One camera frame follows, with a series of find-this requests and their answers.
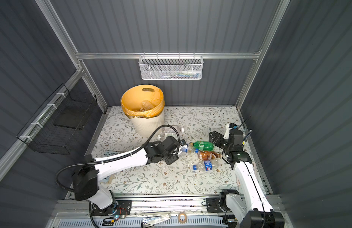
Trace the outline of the brown coffee bottle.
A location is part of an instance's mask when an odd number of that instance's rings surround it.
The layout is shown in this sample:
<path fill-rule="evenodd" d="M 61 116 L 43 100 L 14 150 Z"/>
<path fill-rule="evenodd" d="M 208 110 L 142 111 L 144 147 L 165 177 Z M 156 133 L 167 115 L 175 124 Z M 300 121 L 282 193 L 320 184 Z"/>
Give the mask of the brown coffee bottle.
<path fill-rule="evenodd" d="M 214 151 L 199 151 L 197 156 L 203 161 L 221 158 L 221 154 Z"/>

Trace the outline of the clear bottle blue label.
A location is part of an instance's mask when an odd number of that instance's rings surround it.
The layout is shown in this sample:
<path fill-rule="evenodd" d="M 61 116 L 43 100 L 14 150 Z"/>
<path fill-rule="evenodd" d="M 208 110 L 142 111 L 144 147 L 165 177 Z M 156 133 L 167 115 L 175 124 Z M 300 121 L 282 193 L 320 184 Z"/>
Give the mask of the clear bottle blue label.
<path fill-rule="evenodd" d="M 198 154 L 199 149 L 194 146 L 194 143 L 188 143 L 179 148 L 179 155 L 181 154 Z"/>
<path fill-rule="evenodd" d="M 222 160 L 198 160 L 191 165 L 191 171 L 200 173 L 200 172 L 211 172 L 221 168 L 223 165 Z"/>

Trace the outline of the green plastic bottle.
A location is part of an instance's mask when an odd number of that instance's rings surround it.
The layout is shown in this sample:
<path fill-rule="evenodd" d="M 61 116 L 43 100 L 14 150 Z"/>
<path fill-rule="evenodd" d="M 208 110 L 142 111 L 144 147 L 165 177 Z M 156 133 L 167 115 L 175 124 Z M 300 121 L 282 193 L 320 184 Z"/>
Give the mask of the green plastic bottle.
<path fill-rule="evenodd" d="M 196 141 L 193 143 L 194 148 L 201 151 L 213 151 L 214 144 L 207 141 Z"/>

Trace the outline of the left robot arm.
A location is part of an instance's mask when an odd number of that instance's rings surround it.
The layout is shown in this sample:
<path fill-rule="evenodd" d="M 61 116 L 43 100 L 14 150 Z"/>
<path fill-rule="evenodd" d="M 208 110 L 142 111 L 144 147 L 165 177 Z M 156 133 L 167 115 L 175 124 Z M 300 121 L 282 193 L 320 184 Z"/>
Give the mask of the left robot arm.
<path fill-rule="evenodd" d="M 176 138 L 166 137 L 163 141 L 151 142 L 153 136 L 162 128 L 170 128 L 175 131 Z M 73 192 L 77 201 L 87 200 L 100 210 L 115 208 L 118 203 L 110 190 L 105 189 L 100 180 L 119 173 L 123 170 L 144 166 L 164 161 L 167 165 L 178 160 L 178 155 L 186 148 L 187 144 L 180 137 L 179 132 L 171 125 L 158 127 L 140 147 L 110 157 L 93 159 L 86 158 L 86 162 L 77 163 L 60 169 L 55 175 L 55 183 L 62 189 Z M 74 168 L 72 174 L 73 187 L 63 185 L 59 176 L 65 170 Z"/>

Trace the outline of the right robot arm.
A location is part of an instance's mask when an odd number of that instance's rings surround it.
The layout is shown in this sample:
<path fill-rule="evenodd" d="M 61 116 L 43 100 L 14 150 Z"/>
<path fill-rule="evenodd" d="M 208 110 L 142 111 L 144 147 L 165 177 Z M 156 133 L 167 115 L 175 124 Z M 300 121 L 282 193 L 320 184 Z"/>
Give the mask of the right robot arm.
<path fill-rule="evenodd" d="M 237 219 L 238 228 L 283 228 L 285 220 L 266 199 L 257 181 L 252 159 L 243 150 L 243 132 L 237 128 L 227 128 L 225 134 L 209 133 L 209 142 L 222 149 L 224 161 L 231 166 L 244 197 L 235 190 L 222 190 L 218 206 L 223 211 L 231 211 Z"/>

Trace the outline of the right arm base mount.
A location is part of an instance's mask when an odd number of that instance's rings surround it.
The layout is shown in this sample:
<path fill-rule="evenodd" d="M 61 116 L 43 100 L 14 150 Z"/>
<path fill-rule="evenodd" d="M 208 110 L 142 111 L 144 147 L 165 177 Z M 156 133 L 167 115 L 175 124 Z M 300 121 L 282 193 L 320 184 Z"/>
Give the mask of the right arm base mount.
<path fill-rule="evenodd" d="M 208 213 L 225 213 L 226 210 L 221 206 L 219 197 L 206 198 L 201 203 L 202 206 L 206 207 Z"/>

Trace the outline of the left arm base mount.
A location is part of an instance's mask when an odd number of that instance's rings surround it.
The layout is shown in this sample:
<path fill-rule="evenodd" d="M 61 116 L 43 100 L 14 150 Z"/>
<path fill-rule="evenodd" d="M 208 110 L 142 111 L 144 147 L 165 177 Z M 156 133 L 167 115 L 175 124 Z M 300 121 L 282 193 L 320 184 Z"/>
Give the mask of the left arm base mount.
<path fill-rule="evenodd" d="M 91 213 L 93 216 L 127 216 L 131 212 L 132 202 L 131 200 L 117 200 L 105 209 L 100 209 L 97 205 L 92 205 Z"/>

